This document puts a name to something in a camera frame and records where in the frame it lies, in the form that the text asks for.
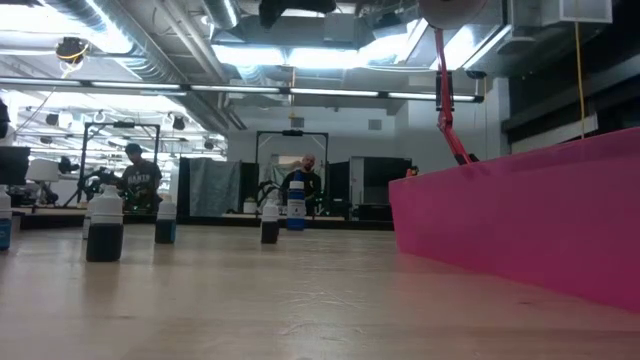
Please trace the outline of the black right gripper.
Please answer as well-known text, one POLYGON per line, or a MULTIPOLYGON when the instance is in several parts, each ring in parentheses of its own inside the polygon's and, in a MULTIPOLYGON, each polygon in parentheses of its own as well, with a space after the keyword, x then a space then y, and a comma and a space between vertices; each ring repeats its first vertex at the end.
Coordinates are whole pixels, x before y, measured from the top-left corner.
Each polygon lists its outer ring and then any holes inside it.
POLYGON ((327 14, 336 10, 336 1, 262 0, 258 7, 260 25, 263 28, 272 28, 287 8, 327 14))

